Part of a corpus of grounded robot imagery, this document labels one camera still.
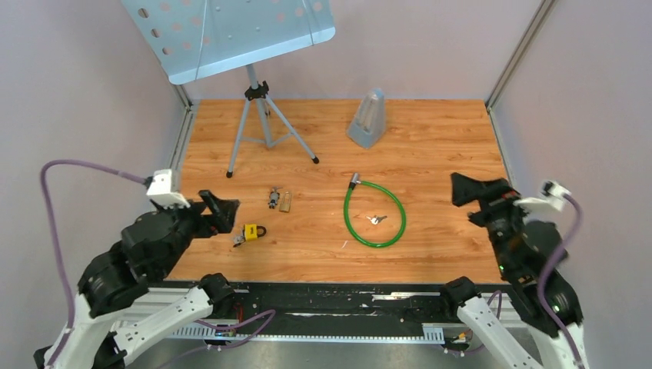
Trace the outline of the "yellow padlock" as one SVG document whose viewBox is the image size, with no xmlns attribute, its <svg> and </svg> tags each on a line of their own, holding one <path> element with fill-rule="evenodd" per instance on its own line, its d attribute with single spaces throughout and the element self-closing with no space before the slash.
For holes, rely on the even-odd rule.
<svg viewBox="0 0 652 369">
<path fill-rule="evenodd" d="M 255 241 L 267 234 L 267 228 L 258 224 L 245 224 L 243 226 L 243 238 L 245 242 Z"/>
</svg>

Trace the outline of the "small brass padlock with keys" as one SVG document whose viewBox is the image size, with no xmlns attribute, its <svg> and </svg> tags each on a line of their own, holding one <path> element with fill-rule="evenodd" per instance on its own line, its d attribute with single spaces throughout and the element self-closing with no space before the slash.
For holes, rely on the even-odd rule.
<svg viewBox="0 0 652 369">
<path fill-rule="evenodd" d="M 274 186 L 271 188 L 269 194 L 268 207 L 282 213 L 289 213 L 291 210 L 291 200 L 292 193 L 290 191 L 282 191 L 282 187 Z"/>
</svg>

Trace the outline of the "cable lock keys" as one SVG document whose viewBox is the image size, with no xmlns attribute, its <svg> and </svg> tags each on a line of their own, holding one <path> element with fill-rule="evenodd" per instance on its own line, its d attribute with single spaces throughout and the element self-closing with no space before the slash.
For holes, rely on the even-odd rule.
<svg viewBox="0 0 652 369">
<path fill-rule="evenodd" d="M 371 217 L 370 217 L 370 216 L 366 216 L 366 218 L 370 221 L 371 224 L 373 224 L 373 225 L 378 225 L 378 224 L 380 224 L 384 219 L 386 219 L 387 216 L 386 216 L 386 215 L 383 215 L 383 216 L 375 215 L 375 216 L 371 216 Z"/>
</svg>

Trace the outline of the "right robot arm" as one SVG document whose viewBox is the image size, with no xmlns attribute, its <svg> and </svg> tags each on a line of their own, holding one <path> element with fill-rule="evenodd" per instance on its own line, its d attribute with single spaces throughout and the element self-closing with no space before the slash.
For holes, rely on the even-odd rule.
<svg viewBox="0 0 652 369">
<path fill-rule="evenodd" d="M 539 196 L 524 197 L 505 178 L 481 181 L 458 172 L 450 178 L 454 206 L 479 204 L 467 219 L 487 230 L 501 279 L 511 286 L 512 306 L 541 358 L 532 358 L 465 276 L 441 287 L 442 316 L 466 324 L 503 367 L 587 368 L 580 301 L 557 269 L 583 220 L 571 192 L 545 181 Z"/>
</svg>

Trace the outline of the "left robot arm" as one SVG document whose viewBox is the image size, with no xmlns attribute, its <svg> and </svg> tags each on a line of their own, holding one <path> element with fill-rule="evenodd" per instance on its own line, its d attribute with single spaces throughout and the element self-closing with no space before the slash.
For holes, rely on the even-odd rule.
<svg viewBox="0 0 652 369">
<path fill-rule="evenodd" d="M 113 329 L 135 301 L 171 273 L 193 240 L 229 234 L 241 202 L 220 199 L 209 190 L 199 200 L 181 194 L 153 201 L 121 231 L 111 248 L 83 271 L 72 299 L 73 313 L 51 346 L 34 353 L 38 368 L 125 368 L 172 331 L 235 309 L 235 291 L 221 273 L 206 274 L 179 302 L 130 327 Z"/>
</svg>

